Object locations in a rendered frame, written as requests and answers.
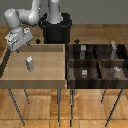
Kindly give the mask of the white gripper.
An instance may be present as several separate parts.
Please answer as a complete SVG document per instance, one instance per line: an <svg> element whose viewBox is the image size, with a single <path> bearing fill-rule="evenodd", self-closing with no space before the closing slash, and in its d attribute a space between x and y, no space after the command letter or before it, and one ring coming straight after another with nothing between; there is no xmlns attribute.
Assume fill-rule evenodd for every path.
<svg viewBox="0 0 128 128"><path fill-rule="evenodd" d="M7 40L7 48L15 51L33 38L29 28L25 28L22 34L9 33L5 39Z"/></svg>

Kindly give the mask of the white milk carton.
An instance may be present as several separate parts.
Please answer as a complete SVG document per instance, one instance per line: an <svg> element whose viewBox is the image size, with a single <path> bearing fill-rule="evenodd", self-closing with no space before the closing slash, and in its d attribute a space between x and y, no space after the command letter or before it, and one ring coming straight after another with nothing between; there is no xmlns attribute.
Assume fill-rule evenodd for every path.
<svg viewBox="0 0 128 128"><path fill-rule="evenodd" d="M34 70L34 64L33 64L33 59L31 56L26 58L26 65L27 65L27 69L32 72Z"/></svg>

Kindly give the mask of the dark wooden compartment bin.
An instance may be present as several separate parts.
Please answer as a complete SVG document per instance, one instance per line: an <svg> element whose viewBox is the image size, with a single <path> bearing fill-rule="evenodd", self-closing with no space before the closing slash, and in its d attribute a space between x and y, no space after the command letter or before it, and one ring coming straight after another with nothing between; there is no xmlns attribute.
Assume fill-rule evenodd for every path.
<svg viewBox="0 0 128 128"><path fill-rule="evenodd" d="M81 45L86 45L85 59L80 59ZM68 44L66 46L66 79L69 89L128 89L128 50L116 45L111 59L111 44ZM120 78L113 78L113 68L121 68ZM87 78L82 78L87 70Z"/></svg>

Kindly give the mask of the light wooden bin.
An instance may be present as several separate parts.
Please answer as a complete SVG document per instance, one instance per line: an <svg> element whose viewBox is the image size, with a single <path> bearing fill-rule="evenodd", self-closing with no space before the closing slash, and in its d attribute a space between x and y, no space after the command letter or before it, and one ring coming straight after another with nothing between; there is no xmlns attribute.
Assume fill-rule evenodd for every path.
<svg viewBox="0 0 128 128"><path fill-rule="evenodd" d="M27 69L26 58L34 70ZM22 46L19 52L4 49L0 57L0 89L64 89L65 48L63 45Z"/></svg>

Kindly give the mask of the metal table leg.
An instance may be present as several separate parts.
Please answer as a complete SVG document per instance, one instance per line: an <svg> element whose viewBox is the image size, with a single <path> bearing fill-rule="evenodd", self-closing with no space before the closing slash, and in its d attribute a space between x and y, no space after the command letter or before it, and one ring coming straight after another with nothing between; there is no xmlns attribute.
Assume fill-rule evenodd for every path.
<svg viewBox="0 0 128 128"><path fill-rule="evenodd" d="M22 122L22 125L25 127L24 119L23 119L23 117L22 117L22 115L21 115L21 112L20 112L20 110L19 110L18 104L17 104L17 102L16 102L16 100L15 100L15 97L14 97L14 95L13 95L12 90L11 90L11 89L8 89L8 93L9 93L9 95L10 95L10 97L11 97L11 100L12 100L12 102L13 102L13 105L15 106L15 109L16 109L16 112L17 112L17 114L18 114L18 116L19 116L19 119L20 119L20 121Z"/></svg>
<svg viewBox="0 0 128 128"><path fill-rule="evenodd" d="M114 111L115 111L115 109L117 107L117 104L118 104L118 102L119 102L119 100L121 98L122 93L123 93L123 89L120 90L120 92L119 92L119 94L117 96L117 99L116 99L115 103L113 104L113 107L112 107L112 109L111 109L111 111L109 113L109 116L108 116L107 120L106 120L105 127L108 126L108 124L109 124L109 122L111 120L111 117L112 117L112 115L113 115L113 113L114 113Z"/></svg>
<svg viewBox="0 0 128 128"><path fill-rule="evenodd" d="M29 98L28 98L27 89L24 89L24 94L25 94L25 97L26 97L27 103L28 103L28 104L30 104L30 100L29 100Z"/></svg>
<svg viewBox="0 0 128 128"><path fill-rule="evenodd" d="M105 98L105 95L106 95L106 92L107 92L108 89L105 89L103 94L102 94L102 97L101 97L101 104L103 103L104 101L104 98Z"/></svg>
<svg viewBox="0 0 128 128"><path fill-rule="evenodd" d="M70 127L72 127L73 107L74 107L74 89L70 89L70 104L71 104L71 119L70 119Z"/></svg>
<svg viewBox="0 0 128 128"><path fill-rule="evenodd" d="M58 122L60 123L61 89L57 89Z"/></svg>

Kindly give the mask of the tall grey box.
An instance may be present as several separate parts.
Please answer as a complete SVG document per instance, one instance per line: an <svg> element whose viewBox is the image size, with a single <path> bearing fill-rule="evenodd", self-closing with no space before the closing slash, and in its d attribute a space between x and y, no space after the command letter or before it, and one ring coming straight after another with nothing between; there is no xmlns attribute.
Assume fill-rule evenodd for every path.
<svg viewBox="0 0 128 128"><path fill-rule="evenodd" d="M80 59L85 59L86 45L81 45Z"/></svg>

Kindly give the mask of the small grey cube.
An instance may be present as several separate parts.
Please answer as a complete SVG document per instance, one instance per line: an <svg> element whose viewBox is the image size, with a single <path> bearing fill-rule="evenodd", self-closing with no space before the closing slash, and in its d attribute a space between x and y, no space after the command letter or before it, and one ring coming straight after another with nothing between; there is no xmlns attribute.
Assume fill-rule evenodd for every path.
<svg viewBox="0 0 128 128"><path fill-rule="evenodd" d="M87 70L82 70L82 78L87 78Z"/></svg>

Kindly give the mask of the grey bottle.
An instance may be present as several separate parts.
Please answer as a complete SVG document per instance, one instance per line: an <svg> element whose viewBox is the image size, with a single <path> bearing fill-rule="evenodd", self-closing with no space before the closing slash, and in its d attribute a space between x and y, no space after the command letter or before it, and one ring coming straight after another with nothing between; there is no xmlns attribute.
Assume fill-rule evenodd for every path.
<svg viewBox="0 0 128 128"><path fill-rule="evenodd" d="M111 45L112 45L111 59L114 59L115 55L116 55L117 47L116 47L116 43L114 41L111 41Z"/></svg>

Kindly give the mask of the small grey can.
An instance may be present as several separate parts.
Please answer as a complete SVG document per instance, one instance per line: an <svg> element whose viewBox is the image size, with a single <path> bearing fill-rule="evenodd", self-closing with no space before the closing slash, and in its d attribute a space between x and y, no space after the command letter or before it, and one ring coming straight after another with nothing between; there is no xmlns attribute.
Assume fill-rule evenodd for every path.
<svg viewBox="0 0 128 128"><path fill-rule="evenodd" d="M120 72L121 72L121 68L119 67L114 67L113 68L113 78L120 78Z"/></svg>

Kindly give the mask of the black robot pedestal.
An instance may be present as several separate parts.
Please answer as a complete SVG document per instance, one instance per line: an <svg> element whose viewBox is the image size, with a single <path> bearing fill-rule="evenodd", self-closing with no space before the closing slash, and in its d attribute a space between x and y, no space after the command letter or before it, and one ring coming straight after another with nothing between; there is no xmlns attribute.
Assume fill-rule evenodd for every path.
<svg viewBox="0 0 128 128"><path fill-rule="evenodd" d="M62 14L63 20L57 24L51 24L47 21L47 14L44 14L38 26L43 31L45 44L68 44L70 42L70 29L72 20L68 13Z"/></svg>

